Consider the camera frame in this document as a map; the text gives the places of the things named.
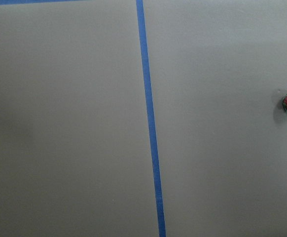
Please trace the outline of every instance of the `white board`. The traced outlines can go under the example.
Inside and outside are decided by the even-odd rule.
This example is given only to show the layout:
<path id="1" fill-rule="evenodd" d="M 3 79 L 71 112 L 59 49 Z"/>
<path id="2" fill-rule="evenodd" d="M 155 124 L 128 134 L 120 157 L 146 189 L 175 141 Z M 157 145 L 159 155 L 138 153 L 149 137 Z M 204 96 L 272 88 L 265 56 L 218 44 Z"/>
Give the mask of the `white board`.
<path id="1" fill-rule="evenodd" d="M 167 236 L 287 236 L 287 1 L 144 8 Z"/>
<path id="2" fill-rule="evenodd" d="M 0 236 L 158 236 L 135 1 L 0 6 Z"/>

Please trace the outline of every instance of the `blue line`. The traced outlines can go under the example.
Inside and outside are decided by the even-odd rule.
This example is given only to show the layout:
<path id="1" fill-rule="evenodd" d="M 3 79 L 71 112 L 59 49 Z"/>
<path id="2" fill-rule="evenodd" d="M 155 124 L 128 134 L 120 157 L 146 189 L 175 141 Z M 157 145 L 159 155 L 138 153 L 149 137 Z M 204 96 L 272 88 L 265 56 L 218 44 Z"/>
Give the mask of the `blue line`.
<path id="1" fill-rule="evenodd" d="M 145 101 L 146 101 L 147 115 L 148 115 L 150 148 L 151 148 L 151 156 L 152 156 L 155 199 L 156 199 L 156 204 L 157 204 L 159 236 L 165 237 L 166 233 L 165 233 L 165 221 L 164 221 L 164 212 L 163 212 L 163 199 L 162 199 L 162 190 L 161 190 L 157 136 L 156 136 L 156 131 L 155 131 L 154 112 L 153 112 L 153 100 L 152 100 L 152 90 L 151 90 L 151 81 L 150 81 L 148 47 L 147 47 L 147 38 L 146 38 L 146 33 L 145 33 L 143 0 L 136 0 L 136 5 L 137 5 L 140 47 L 141 47 L 141 52 L 142 52 L 143 81 L 144 81 Z"/>
<path id="2" fill-rule="evenodd" d="M 79 1 L 79 0 L 0 0 L 0 5 L 55 2 L 55 1 Z"/>

